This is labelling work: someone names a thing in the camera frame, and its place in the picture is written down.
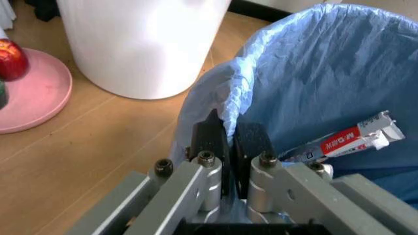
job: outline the white container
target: white container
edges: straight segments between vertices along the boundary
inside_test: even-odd
[[[112,93],[158,99],[196,79],[231,0],[58,0],[74,59]]]

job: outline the wooden floor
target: wooden floor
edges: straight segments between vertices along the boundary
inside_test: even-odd
[[[138,101],[91,83],[71,55],[61,18],[37,20],[14,2],[10,39],[63,61],[73,76],[68,105],[47,123],[0,135],[0,234],[58,235],[132,170],[145,173],[168,155],[187,91]],[[231,59],[267,22],[227,13],[201,74]]]

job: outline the pink plate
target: pink plate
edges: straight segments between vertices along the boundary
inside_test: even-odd
[[[29,71],[19,80],[6,82],[9,102],[0,110],[0,134],[44,123],[61,111],[70,97],[72,78],[68,68],[44,52],[23,50]]]

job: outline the apple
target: apple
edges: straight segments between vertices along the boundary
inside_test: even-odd
[[[0,39],[0,78],[13,81],[23,77],[29,63],[23,50],[9,39]]]

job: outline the blue garbage bag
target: blue garbage bag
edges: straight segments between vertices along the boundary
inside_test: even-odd
[[[263,124],[280,153],[389,110],[406,139],[331,159],[418,208],[418,24],[381,9],[319,4],[253,35],[191,89],[171,158],[183,159],[193,124],[216,108],[228,139],[236,120]]]

